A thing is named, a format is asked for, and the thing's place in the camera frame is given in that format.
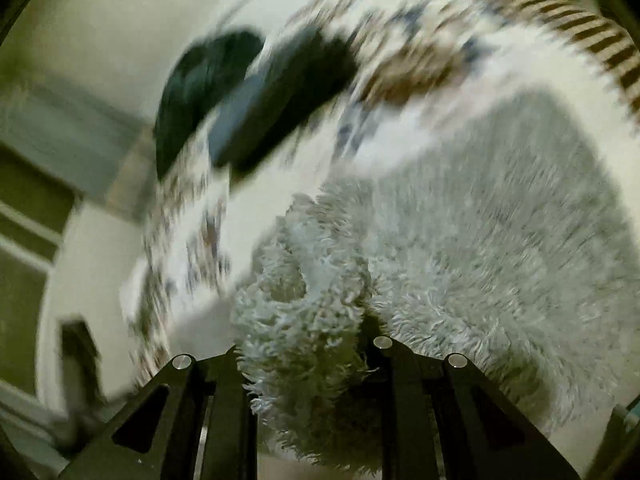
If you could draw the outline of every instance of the black metal bracket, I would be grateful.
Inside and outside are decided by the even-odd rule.
[[[578,480],[463,355],[428,358],[385,336],[366,346],[376,371],[360,388],[381,401],[384,480]],[[256,430],[235,349],[200,362],[184,354],[126,404],[60,479],[255,480]]]

